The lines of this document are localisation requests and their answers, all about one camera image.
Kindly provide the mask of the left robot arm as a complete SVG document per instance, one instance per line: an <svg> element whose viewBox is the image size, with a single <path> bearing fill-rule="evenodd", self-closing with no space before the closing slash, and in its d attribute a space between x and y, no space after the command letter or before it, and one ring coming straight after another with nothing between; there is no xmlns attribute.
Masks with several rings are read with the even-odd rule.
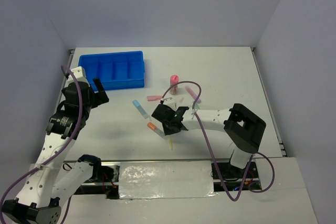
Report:
<svg viewBox="0 0 336 224"><path fill-rule="evenodd" d="M87 180L98 181L103 174L101 159L83 154L60 181L56 178L65 157L85 126L91 109L109 102L100 79L94 78L96 89L87 81L76 81L63 88L65 100L49 119L43 148L32 170L14 182L13 189L25 180L14 199L1 198L1 223L8 217L15 223L57 223L64 204Z"/></svg>

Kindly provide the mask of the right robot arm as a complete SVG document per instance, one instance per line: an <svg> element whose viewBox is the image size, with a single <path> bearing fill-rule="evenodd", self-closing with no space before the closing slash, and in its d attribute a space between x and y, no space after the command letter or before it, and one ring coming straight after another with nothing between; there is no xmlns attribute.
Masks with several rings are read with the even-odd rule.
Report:
<svg viewBox="0 0 336 224"><path fill-rule="evenodd" d="M161 101L151 117L162 123L165 135L198 129L226 133L235 144L228 165L233 177L246 172L246 165L258 153L266 129L266 122L240 103L230 109L197 110L187 106L173 109Z"/></svg>

